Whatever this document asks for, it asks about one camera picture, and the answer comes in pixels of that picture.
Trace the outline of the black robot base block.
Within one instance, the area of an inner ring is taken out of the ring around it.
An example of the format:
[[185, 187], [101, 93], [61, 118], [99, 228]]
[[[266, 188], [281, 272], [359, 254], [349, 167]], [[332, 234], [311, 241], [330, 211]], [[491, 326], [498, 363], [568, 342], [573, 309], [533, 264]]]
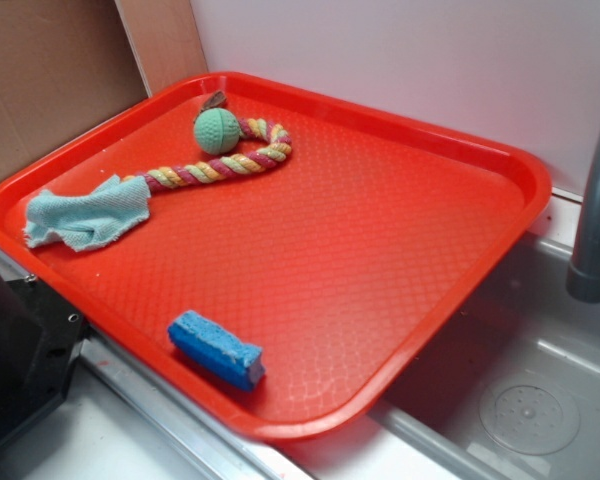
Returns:
[[65, 401], [86, 327], [44, 281], [0, 275], [0, 449]]

